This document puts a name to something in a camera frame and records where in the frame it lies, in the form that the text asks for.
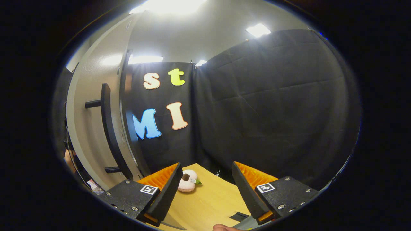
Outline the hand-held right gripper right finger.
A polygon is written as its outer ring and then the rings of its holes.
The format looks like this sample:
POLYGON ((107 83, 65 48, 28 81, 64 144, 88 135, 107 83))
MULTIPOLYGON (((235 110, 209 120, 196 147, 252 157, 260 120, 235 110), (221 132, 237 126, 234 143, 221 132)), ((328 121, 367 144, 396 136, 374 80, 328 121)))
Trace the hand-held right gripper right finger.
POLYGON ((293 177, 273 177, 238 161, 232 163, 232 177, 258 225, 292 214, 320 194, 293 177))

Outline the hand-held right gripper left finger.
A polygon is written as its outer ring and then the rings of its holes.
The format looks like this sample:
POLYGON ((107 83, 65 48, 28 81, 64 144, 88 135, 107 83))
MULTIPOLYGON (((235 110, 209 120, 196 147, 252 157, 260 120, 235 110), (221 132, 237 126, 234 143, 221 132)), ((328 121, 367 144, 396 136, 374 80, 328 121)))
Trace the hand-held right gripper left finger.
POLYGON ((132 219, 159 227, 168 214, 182 176, 178 162, 138 181, 126 179, 97 197, 132 219))

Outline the black cabinet door handle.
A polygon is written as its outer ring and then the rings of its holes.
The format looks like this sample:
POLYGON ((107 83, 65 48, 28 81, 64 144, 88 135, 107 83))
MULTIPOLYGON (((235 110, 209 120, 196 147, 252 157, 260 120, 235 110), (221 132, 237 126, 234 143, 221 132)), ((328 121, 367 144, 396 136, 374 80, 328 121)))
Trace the black cabinet door handle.
POLYGON ((124 157, 122 156, 119 144, 116 139, 111 115, 111 89, 109 85, 107 83, 103 83, 101 87, 101 98, 85 102, 84 107, 86 109, 101 107, 102 124, 105 138, 107 140, 110 152, 117 164, 116 167, 105 167, 105 171, 108 174, 121 172, 127 180, 133 180, 133 174, 128 167, 124 157))

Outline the grey cabinet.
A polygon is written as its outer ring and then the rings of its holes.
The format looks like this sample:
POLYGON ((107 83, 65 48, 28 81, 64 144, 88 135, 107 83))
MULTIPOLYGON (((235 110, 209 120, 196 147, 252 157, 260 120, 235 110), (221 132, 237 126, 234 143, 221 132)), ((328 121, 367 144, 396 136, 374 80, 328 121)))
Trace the grey cabinet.
POLYGON ((130 63, 131 58, 132 50, 126 49, 119 66, 119 108, 124 135, 134 166, 138 172, 136 178, 142 179, 150 174, 150 170, 142 153, 133 122, 133 98, 131 94, 133 68, 130 63))

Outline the light grey cabinet door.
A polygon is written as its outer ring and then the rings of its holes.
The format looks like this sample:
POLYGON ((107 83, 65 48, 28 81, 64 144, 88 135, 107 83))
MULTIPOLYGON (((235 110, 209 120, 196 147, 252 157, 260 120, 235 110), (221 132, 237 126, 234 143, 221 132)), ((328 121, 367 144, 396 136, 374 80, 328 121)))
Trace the light grey cabinet door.
POLYGON ((138 181, 137 169, 130 155, 122 127, 119 108, 119 66, 139 14, 126 16, 107 29, 81 58, 69 85, 66 118, 72 145, 81 164, 91 178, 108 190, 125 180, 123 173, 107 173, 105 167, 117 164, 110 152, 102 124, 101 107, 86 109, 85 102, 101 98, 101 87, 107 83, 111 89, 111 115, 115 135, 122 156, 138 181))

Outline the white plush fruit toy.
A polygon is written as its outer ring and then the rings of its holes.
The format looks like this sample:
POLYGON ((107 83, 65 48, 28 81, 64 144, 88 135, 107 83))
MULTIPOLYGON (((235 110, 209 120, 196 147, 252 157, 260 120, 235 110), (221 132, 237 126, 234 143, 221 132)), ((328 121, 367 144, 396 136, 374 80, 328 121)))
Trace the white plush fruit toy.
POLYGON ((179 182, 178 190, 184 193, 192 192, 196 186, 202 185, 194 170, 183 170, 183 176, 179 182))

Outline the small black flat object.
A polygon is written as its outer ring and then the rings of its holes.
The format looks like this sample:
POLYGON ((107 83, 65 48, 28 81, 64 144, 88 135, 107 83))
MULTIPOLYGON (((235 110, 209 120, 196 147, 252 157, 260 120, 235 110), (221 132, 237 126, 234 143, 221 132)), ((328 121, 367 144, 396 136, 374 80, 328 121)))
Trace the small black flat object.
POLYGON ((245 213, 241 213, 241 212, 236 212, 235 214, 233 214, 232 216, 230 216, 229 218, 232 220, 235 220, 237 222, 243 222, 245 221, 245 219, 247 219, 250 215, 247 215, 245 213))

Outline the black backdrop cloth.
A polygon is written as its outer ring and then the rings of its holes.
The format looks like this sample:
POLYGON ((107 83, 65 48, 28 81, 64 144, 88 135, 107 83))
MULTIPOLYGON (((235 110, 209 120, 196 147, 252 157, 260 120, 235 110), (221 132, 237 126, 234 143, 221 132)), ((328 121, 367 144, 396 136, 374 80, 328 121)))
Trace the black backdrop cloth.
POLYGON ((244 41, 199 68, 132 68, 133 122, 152 173, 180 162, 230 175, 238 161, 321 190, 358 137, 355 77, 312 30, 244 41))

